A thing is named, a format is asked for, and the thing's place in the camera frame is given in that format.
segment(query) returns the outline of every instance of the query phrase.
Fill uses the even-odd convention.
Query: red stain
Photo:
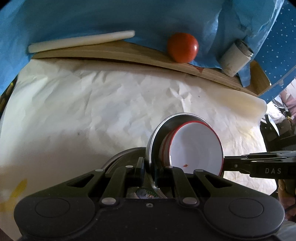
[[[202,71],[203,71],[203,69],[204,69],[204,68],[197,67],[197,66],[194,66],[194,67],[199,71],[199,73],[202,73]]]

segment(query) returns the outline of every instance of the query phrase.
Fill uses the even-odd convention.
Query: black device
[[[277,199],[197,169],[185,174],[155,162],[145,148],[114,158],[108,167],[21,200],[14,212],[22,240],[279,240],[284,219]],[[224,158],[223,170],[252,177],[296,179],[296,152]],[[170,198],[129,199],[145,175]]]

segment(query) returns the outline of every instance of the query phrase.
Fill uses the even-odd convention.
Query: white bowl with red rim
[[[216,132],[206,122],[187,121],[163,139],[159,159],[163,166],[174,166],[185,173],[203,169],[221,175],[223,149]]]

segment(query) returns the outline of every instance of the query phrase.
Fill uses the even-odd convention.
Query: blue plastic sheet
[[[237,38],[259,51],[283,1],[11,0],[0,11],[0,92],[29,62],[30,43],[132,29],[136,36],[127,41],[163,52],[173,33],[190,33],[200,45],[191,64],[219,68]],[[248,66],[239,76],[249,85]]]

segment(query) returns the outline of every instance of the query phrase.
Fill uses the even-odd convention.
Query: wooden board
[[[113,59],[158,66],[200,76],[254,96],[262,94],[270,86],[268,78],[258,64],[252,65],[251,84],[244,88],[238,77],[229,77],[223,74],[220,69],[200,68],[190,64],[179,64],[172,61],[171,58],[163,52],[125,41],[48,50],[39,52],[33,56],[33,58],[61,57]]]

